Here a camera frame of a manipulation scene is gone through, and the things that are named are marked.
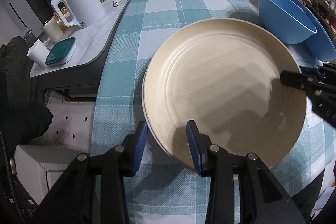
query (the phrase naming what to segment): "spice rack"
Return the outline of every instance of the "spice rack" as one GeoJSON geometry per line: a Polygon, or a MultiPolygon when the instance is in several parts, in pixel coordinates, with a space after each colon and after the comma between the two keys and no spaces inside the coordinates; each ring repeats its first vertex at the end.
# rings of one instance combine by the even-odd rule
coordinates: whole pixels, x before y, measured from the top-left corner
{"type": "Polygon", "coordinates": [[[332,41],[336,42],[336,0],[302,0],[319,19],[332,41]]]}

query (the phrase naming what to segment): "plate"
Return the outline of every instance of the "plate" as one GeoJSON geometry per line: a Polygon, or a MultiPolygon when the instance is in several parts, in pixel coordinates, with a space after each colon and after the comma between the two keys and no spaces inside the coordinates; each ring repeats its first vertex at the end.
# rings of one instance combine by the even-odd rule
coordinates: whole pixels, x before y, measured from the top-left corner
{"type": "Polygon", "coordinates": [[[306,8],[306,14],[316,27],[317,33],[306,39],[313,56],[322,62],[336,59],[336,49],[329,35],[316,16],[306,8]]]}
{"type": "Polygon", "coordinates": [[[143,111],[166,153],[194,169],[185,127],[195,120],[213,144],[271,167],[296,142],[306,95],[281,84],[282,70],[300,72],[270,32],[238,19],[208,19],[169,37],[151,60],[143,111]]]}

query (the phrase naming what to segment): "white box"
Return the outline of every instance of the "white box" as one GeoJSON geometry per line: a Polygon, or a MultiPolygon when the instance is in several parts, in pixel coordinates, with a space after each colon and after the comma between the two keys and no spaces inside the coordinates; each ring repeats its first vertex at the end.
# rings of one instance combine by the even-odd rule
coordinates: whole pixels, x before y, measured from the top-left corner
{"type": "Polygon", "coordinates": [[[83,152],[54,145],[17,145],[17,178],[37,204],[40,204],[69,164],[83,152]]]}

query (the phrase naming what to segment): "blue gripper pad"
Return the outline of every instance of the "blue gripper pad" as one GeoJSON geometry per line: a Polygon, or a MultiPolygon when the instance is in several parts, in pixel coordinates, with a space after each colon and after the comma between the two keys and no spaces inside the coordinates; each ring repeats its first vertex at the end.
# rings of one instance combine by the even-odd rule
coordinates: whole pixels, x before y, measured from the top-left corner
{"type": "Polygon", "coordinates": [[[140,126],[141,126],[140,129],[139,128],[136,129],[136,134],[138,134],[138,138],[136,141],[136,145],[135,145],[135,149],[134,149],[133,157],[132,157],[131,171],[133,175],[135,175],[135,173],[138,172],[140,168],[141,159],[142,159],[143,151],[145,149],[147,135],[148,135],[147,123],[143,122],[142,124],[140,124],[140,126]]]}
{"type": "Polygon", "coordinates": [[[186,133],[187,133],[187,139],[189,143],[189,148],[191,152],[191,157],[193,158],[194,168],[197,171],[197,173],[200,175],[203,171],[202,168],[202,155],[200,152],[200,149],[197,145],[197,141],[194,135],[193,127],[190,122],[194,121],[188,121],[187,127],[186,127],[186,133]]]}

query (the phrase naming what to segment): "electric kettle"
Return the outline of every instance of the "electric kettle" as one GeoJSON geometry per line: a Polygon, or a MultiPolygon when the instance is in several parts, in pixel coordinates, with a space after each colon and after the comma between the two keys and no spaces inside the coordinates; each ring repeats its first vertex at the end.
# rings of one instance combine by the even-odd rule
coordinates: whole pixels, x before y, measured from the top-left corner
{"type": "Polygon", "coordinates": [[[51,7],[54,9],[60,20],[67,27],[78,25],[86,28],[99,20],[105,10],[99,0],[51,0],[51,7]],[[63,2],[72,16],[68,22],[58,5],[63,2]]]}

